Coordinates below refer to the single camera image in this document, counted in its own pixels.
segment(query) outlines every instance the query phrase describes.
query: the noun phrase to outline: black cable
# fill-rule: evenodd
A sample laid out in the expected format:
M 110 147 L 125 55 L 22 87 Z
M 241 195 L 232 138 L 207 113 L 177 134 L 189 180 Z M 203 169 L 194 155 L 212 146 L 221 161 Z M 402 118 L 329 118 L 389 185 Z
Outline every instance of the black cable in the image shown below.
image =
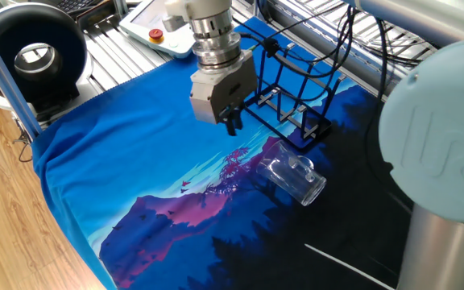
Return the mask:
M 329 72 L 326 72 L 326 73 L 322 73 L 322 74 L 318 74 L 318 75 L 313 75 L 313 74 L 309 74 L 309 73 L 306 73 L 306 72 L 301 72 L 299 71 L 298 69 L 295 69 L 293 68 L 292 66 L 290 65 L 287 65 L 286 63 L 284 63 L 284 61 L 282 60 L 282 56 L 279 56 L 279 55 L 274 55 L 275 59 L 277 61 L 279 61 L 285 68 L 288 68 L 289 70 L 291 70 L 292 72 L 294 73 L 297 73 L 303 77 L 308 77 L 308 78 L 322 78 L 322 77 L 327 77 L 331 74 L 334 74 L 346 61 L 346 58 L 348 57 L 348 55 L 350 54 L 350 49 L 352 48 L 352 39 L 354 37 L 354 33 L 353 33 L 353 24 L 354 24 L 354 17 L 355 17 L 355 14 L 357 13 L 357 11 L 355 10 L 351 15 L 349 15 L 349 19 L 348 21 L 346 22 L 346 24 L 349 24 L 349 31 L 347 33 L 347 36 L 348 36 L 348 44 L 346 46 L 346 51 L 345 51 L 345 55 L 343 56 L 343 58 L 341 60 L 338 61 L 338 64 L 335 65 L 333 64 L 333 67 L 332 69 L 329 71 Z M 342 33 L 344 32 L 346 28 L 346 25 L 343 27 L 343 30 L 342 30 Z M 336 51 L 336 56 L 338 57 L 339 56 L 339 49 Z
M 260 0 L 255 0 L 255 3 L 257 3 L 257 9 L 259 9 L 259 12 L 261 13 L 261 15 L 263 16 L 264 20 L 266 20 L 266 22 L 268 24 L 271 24 L 271 15 L 270 15 L 270 11 L 268 11 L 266 9 L 266 12 L 267 12 L 267 15 L 264 14 L 264 11 L 263 11 L 263 8 L 261 7 L 261 3 L 260 3 Z
M 411 214 L 411 209 L 406 206 L 405 203 L 403 203 L 397 196 L 395 196 L 390 190 L 388 190 L 384 184 L 384 182 L 379 178 L 379 176 L 375 173 L 375 170 L 373 166 L 371 165 L 370 162 L 370 154 L 368 152 L 368 135 L 370 133 L 371 126 L 375 120 L 375 116 L 380 112 L 381 106 L 383 104 L 383 95 L 384 91 L 386 90 L 386 74 L 387 74 L 387 45 L 386 45 L 386 33 L 384 30 L 384 25 L 383 21 L 381 19 L 375 18 L 375 21 L 377 22 L 377 26 L 379 27 L 379 32 L 381 35 L 381 47 L 382 47 L 382 60 L 383 60 L 383 66 L 381 69 L 381 76 L 380 76 L 380 84 L 379 84 L 379 92 L 377 93 L 377 104 L 374 108 L 374 112 L 372 113 L 370 117 L 370 121 L 368 122 L 367 128 L 364 132 L 363 136 L 363 146 L 364 146 L 364 153 L 366 156 L 366 163 L 367 167 L 370 170 L 371 174 L 374 176 L 374 178 L 380 183 L 380 185 L 383 187 L 383 189 L 387 192 L 387 194 L 395 200 L 406 212 Z
M 295 27 L 296 25 L 298 25 L 298 24 L 300 24 L 300 23 L 304 23 L 304 22 L 306 22 L 306 21 L 309 21 L 310 19 L 313 19 L 313 18 L 318 17 L 318 16 L 320 16 L 320 15 L 323 15 L 323 14 L 325 14 L 325 13 L 329 13 L 329 12 L 331 12 L 331 11 L 334 11 L 334 10 L 336 10 L 337 8 L 339 8 L 339 7 L 343 6 L 343 5 L 345 5 L 345 4 L 344 4 L 344 3 L 341 3 L 341 4 L 339 4 L 339 5 L 336 5 L 336 6 L 332 7 L 332 8 L 329 8 L 329 9 L 327 9 L 327 10 L 324 10 L 324 11 L 322 11 L 322 12 L 320 12 L 320 13 L 316 13 L 315 15 L 313 15 L 313 16 L 311 16 L 311 17 L 308 17 L 308 18 L 306 18 L 306 19 L 302 19 L 302 20 L 300 20 L 300 21 L 297 21 L 297 22 L 295 22 L 295 23 L 289 25 L 288 27 L 284 27 L 283 29 L 281 29 L 281 30 L 279 30 L 279 31 L 277 31 L 277 32 L 275 32 L 275 33 L 273 33 L 272 35 L 268 36 L 268 38 L 271 38 L 271 37 L 273 37 L 273 36 L 275 36 L 275 35 L 278 35 L 278 34 L 284 32 L 284 31 L 286 31 L 286 30 L 289 30 L 289 29 Z
M 260 32 L 256 31 L 254 28 L 252 28 L 252 27 L 246 25 L 244 22 L 239 21 L 239 20 L 236 19 L 234 16 L 232 16 L 232 20 L 234 20 L 237 24 L 239 24 L 239 25 L 245 27 L 245 28 L 248 29 L 249 31 L 254 32 L 256 35 L 262 37 L 263 39 L 266 39 L 266 36 L 262 35 Z
M 320 75 L 310 75 L 306 72 L 301 72 L 300 70 L 296 69 L 296 68 L 293 68 L 292 66 L 286 64 L 284 62 L 284 57 L 283 56 L 280 56 L 280 55 L 277 55 L 275 54 L 274 57 L 275 59 L 280 63 L 282 64 L 285 68 L 288 68 L 290 69 L 291 71 L 293 71 L 294 73 L 297 73 L 297 74 L 300 74 L 304 77 L 316 77 L 316 78 L 320 78 L 320 77 L 327 77 L 329 76 L 329 79 L 327 81 L 327 84 L 325 85 L 325 88 L 321 91 L 320 94 L 318 94 L 316 97 L 312 97 L 310 99 L 299 99 L 298 97 L 294 97 L 290 94 L 284 94 L 286 95 L 287 97 L 290 97 L 291 99 L 295 100 L 295 101 L 302 101 L 302 102 L 312 102 L 312 101 L 315 101 L 317 100 L 318 98 L 322 97 L 324 95 L 324 93 L 327 91 L 326 88 L 329 88 L 330 86 L 330 83 L 332 82 L 333 78 L 334 78 L 334 73 L 343 65 L 343 63 L 346 61 L 346 58 L 348 57 L 349 53 L 350 53 L 350 48 L 351 48 L 351 44 L 352 44 L 352 38 L 353 38 L 353 24 L 354 24 L 354 17 L 355 15 L 357 14 L 357 11 L 353 9 L 353 7 L 349 7 L 348 11 L 346 12 L 346 14 L 348 15 L 348 19 L 347 21 L 345 22 L 341 32 L 339 33 L 339 36 L 338 36 L 338 45 L 336 47 L 336 49 L 334 49 L 330 54 L 329 56 L 332 56 L 333 54 L 335 55 L 335 57 L 333 57 L 333 64 L 332 64 L 332 67 L 330 69 L 329 72 L 327 73 L 322 73 Z M 251 38 L 253 40 L 255 40 L 256 42 L 259 43 L 259 45 L 262 45 L 264 46 L 264 48 L 266 49 L 265 47 L 265 43 L 253 36 L 253 35 L 249 35 L 249 34 L 245 34 L 245 33 L 242 33 L 241 34 L 242 37 L 245 37 L 245 38 Z M 345 55 L 343 56 L 343 58 L 341 60 L 338 61 L 338 57 L 339 57 L 339 52 L 340 52 L 340 47 L 345 43 L 345 40 L 346 38 L 348 37 L 349 39 L 349 43 L 347 44 L 347 49 L 346 49 L 346 53 Z
M 26 147 L 28 147 L 28 145 L 30 145 L 30 144 L 25 143 L 23 149 L 21 150 L 21 154 L 19 154 L 19 161 L 22 162 L 22 163 L 30 162 L 30 161 L 33 160 L 33 157 L 30 157 L 30 159 L 28 159 L 28 160 L 23 160 L 23 153 L 24 153 L 24 150 L 26 149 Z

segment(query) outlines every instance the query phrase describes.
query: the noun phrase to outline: white cable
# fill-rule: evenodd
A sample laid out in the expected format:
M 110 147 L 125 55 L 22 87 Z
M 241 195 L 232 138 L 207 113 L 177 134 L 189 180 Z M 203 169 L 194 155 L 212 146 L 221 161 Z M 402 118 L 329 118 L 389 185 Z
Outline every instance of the white cable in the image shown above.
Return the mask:
M 347 264 L 347 263 L 341 261 L 340 259 L 336 259 L 336 258 L 334 258 L 333 256 L 331 256 L 331 255 L 329 255 L 329 254 L 326 254 L 326 253 L 324 253 L 324 252 L 318 250 L 317 248 L 315 248 L 315 247 L 313 247 L 313 246 L 310 246 L 310 245 L 308 245 L 308 244 L 304 244 L 304 245 L 305 245 L 306 247 L 308 247 L 309 249 L 311 249 L 311 250 L 317 252 L 318 254 L 323 255 L 324 257 L 329 258 L 329 259 L 333 260 L 334 262 L 336 262 L 336 263 L 338 263 L 338 264 L 340 264 L 340 265 L 342 265 L 342 266 L 344 266 L 344 267 L 349 268 L 350 270 L 352 270 L 352 271 L 358 273 L 359 275 L 361 275 L 361 276 L 363 276 L 363 277 L 365 277 L 365 278 L 371 280 L 371 281 L 374 282 L 374 283 L 377 283 L 379 286 L 381 286 L 381 287 L 383 287 L 383 288 L 386 288 L 387 290 L 395 290 L 394 288 L 391 288 L 391 287 L 387 286 L 387 285 L 384 284 L 383 282 L 377 280 L 376 278 L 374 278 L 374 277 L 368 275 L 367 273 L 365 273 L 365 272 L 363 272 L 363 271 L 361 271 L 361 270 L 359 270 L 359 269 L 357 269 L 357 268 L 355 268 L 355 267 L 352 267 L 351 265 L 349 265 L 349 264 Z

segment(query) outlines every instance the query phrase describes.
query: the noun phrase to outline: printed mountain graphic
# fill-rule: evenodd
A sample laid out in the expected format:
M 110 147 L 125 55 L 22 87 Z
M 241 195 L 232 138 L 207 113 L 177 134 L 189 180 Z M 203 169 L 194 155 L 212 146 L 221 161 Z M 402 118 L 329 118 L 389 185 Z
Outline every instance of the printed mountain graphic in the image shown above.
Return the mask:
M 221 183 L 208 184 L 202 193 L 138 197 L 101 244 L 100 259 L 116 285 L 129 288 L 150 265 L 164 260 L 174 242 L 203 233 L 229 214 L 224 210 L 227 202 L 240 193 L 239 185 L 277 141 L 269 137 L 263 150 L 249 160 L 243 160 L 247 148 L 231 152 L 220 172 Z

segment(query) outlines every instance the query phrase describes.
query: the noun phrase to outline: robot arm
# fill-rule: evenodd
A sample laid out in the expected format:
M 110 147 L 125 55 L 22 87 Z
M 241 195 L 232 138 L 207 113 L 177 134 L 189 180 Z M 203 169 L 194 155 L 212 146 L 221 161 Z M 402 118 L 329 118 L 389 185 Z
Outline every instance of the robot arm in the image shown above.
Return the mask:
M 190 98 L 196 118 L 223 122 L 229 134 L 235 135 L 235 129 L 242 126 L 239 111 L 257 88 L 257 75 L 251 51 L 241 50 L 241 37 L 233 32 L 232 1 L 167 0 L 165 5 L 171 23 L 181 17 L 194 32 L 198 70 L 191 76 Z

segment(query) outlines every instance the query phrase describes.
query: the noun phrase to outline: metal pole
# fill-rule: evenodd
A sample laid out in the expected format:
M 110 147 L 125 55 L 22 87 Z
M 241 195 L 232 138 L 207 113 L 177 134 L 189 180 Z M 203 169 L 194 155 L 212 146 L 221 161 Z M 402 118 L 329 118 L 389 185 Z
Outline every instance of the metal pole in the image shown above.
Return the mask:
M 415 205 L 397 290 L 464 290 L 464 224 Z
M 14 109 L 14 112 L 21 120 L 21 123 L 24 125 L 24 129 L 28 132 L 31 139 L 35 139 L 41 132 L 37 119 L 34 114 L 31 112 L 30 107 L 24 100 L 21 91 L 15 84 L 14 79 L 10 75 L 8 68 L 3 63 L 3 59 L 0 57 L 0 90 L 3 93 L 3 96 L 8 99 L 8 102 Z

